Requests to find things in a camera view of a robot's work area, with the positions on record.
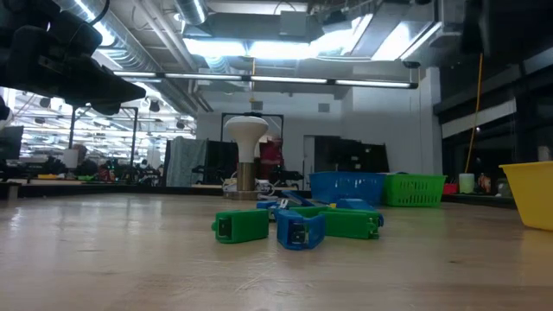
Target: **ventilation duct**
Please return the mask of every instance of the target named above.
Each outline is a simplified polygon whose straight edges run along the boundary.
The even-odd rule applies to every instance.
[[[228,59],[226,57],[204,57],[204,60],[206,60],[207,66],[211,70],[212,73],[216,74],[242,74],[239,70],[235,68],[231,68],[231,65],[228,63]],[[246,88],[248,86],[247,82],[234,82],[234,81],[227,81],[226,83],[232,84],[234,86],[240,87],[240,88]]]
[[[204,0],[175,0],[176,9],[187,25],[200,25],[207,19],[207,6]]]
[[[104,2],[96,0],[80,0],[90,12],[81,8],[75,0],[54,0],[60,5],[62,10],[69,10],[76,16],[89,20],[90,12],[98,14],[104,8]],[[132,33],[123,25],[121,21],[110,11],[102,19],[101,23],[111,30],[111,34],[116,38],[112,47],[104,49],[103,54],[115,61],[121,70],[137,72],[162,72],[162,67],[154,58],[144,49]],[[162,80],[161,83],[149,87],[156,89],[163,94],[167,102],[180,113],[195,116],[198,106],[190,99],[190,96],[183,91],[174,82]]]

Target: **small cylinder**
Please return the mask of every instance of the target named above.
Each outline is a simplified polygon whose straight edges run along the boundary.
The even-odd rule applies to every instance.
[[[254,191],[256,187],[255,166],[253,163],[238,164],[238,191]]]

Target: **ceiling duct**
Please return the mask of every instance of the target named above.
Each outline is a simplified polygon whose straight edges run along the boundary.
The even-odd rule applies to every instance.
[[[175,0],[176,9],[187,25],[200,25],[207,19],[207,6],[204,0]]]
[[[193,39],[311,42],[324,35],[316,16],[305,12],[281,15],[216,13],[203,25],[186,27],[183,36]]]
[[[97,15],[104,8],[104,3],[96,0],[80,0],[90,10],[89,12],[83,10],[75,0],[55,0],[55,2],[60,5],[62,10],[69,10],[86,21],[90,19],[90,12]],[[111,34],[116,38],[113,46],[102,50],[102,53],[117,63],[123,70],[136,72],[163,71],[163,68],[113,13],[108,11],[101,23],[107,29],[110,29]],[[163,94],[167,102],[178,112],[191,116],[197,114],[198,106],[188,99],[188,96],[181,91],[181,88],[175,82],[164,79],[161,83],[149,84],[149,87]]]

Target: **wire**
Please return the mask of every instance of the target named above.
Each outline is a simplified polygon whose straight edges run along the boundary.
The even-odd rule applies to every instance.
[[[142,31],[142,30],[145,30],[147,27],[148,27],[148,23],[146,22],[142,27],[141,26],[138,26],[137,25],[137,22],[135,22],[135,11],[137,10],[137,7],[136,6],[133,6],[132,7],[132,10],[130,11],[130,21],[132,22],[132,24],[135,26],[135,28],[138,30],[138,31]]]
[[[476,124],[477,124],[477,118],[478,118],[478,111],[480,110],[480,96],[482,93],[483,65],[484,65],[484,54],[480,53],[480,65],[478,70],[478,94],[476,95],[476,111],[474,112],[473,134],[470,136],[470,145],[468,145],[468,157],[467,157],[467,165],[465,166],[465,174],[468,173],[468,164],[470,163],[470,156],[473,153],[474,136],[476,135]]]
[[[93,20],[91,20],[89,22],[89,24],[95,25],[97,22],[101,21],[102,18],[104,18],[104,16],[107,14],[108,10],[110,10],[110,0],[105,0],[104,8],[100,12],[100,14],[98,16],[96,16],[96,18],[94,18]]]
[[[283,3],[286,3],[287,5],[290,6],[290,8],[294,9],[294,12],[297,12],[296,8],[294,7],[294,5],[292,5],[292,3],[288,2],[288,1],[281,1],[276,5],[275,10],[273,11],[273,15],[275,15],[277,13],[278,7]]]

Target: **yellow container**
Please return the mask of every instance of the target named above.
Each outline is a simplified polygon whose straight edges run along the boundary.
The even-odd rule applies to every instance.
[[[553,231],[553,162],[500,165],[507,175],[522,222]]]

